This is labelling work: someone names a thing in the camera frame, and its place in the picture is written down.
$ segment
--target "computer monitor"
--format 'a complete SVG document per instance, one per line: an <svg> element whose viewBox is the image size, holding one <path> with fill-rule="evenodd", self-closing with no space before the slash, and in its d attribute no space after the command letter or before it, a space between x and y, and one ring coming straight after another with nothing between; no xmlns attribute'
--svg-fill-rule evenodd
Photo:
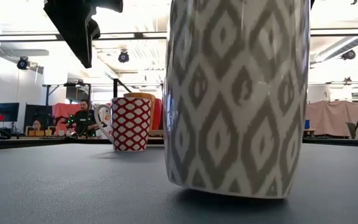
<svg viewBox="0 0 358 224"><path fill-rule="evenodd" d="M0 103L0 115L4 116L1 122L17 122L19 103Z"/></svg>

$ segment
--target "mug handle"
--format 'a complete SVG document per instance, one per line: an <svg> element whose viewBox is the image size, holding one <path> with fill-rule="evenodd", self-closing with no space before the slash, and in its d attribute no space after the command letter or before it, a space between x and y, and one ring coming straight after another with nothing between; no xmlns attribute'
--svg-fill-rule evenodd
<svg viewBox="0 0 358 224"><path fill-rule="evenodd" d="M99 129L103 132L104 135L111 141L111 143L114 143L114 138L103 128L103 124L99 117L99 111L100 109L105 108L109 111L111 111L111 108L108 105L98 105L94 110L94 119L96 120L96 124L98 124Z"/></svg>

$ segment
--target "red and white mug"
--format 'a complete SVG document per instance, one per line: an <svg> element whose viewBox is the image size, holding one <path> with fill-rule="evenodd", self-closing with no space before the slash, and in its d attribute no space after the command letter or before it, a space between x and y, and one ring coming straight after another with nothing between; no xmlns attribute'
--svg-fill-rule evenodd
<svg viewBox="0 0 358 224"><path fill-rule="evenodd" d="M152 102L145 98L118 97L111 100L111 106L97 106L94 117L115 151L144 151L149 139L151 107ZM102 108L109 111L111 134L103 128L98 116Z"/></svg>

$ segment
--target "gray and white patterned vase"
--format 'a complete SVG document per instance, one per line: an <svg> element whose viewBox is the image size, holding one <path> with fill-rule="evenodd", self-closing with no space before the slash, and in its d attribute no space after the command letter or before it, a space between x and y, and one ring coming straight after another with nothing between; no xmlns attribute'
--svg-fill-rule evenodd
<svg viewBox="0 0 358 224"><path fill-rule="evenodd" d="M173 0L164 89L168 178L284 198L303 136L309 0Z"/></svg>

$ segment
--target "gray table surface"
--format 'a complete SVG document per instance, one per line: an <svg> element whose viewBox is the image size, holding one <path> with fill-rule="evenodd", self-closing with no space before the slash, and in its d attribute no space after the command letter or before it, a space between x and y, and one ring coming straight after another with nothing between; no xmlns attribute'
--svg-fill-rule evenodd
<svg viewBox="0 0 358 224"><path fill-rule="evenodd" d="M0 150L0 223L358 224L358 147L304 144L286 200L183 189L167 180L162 149L110 148Z"/></svg>

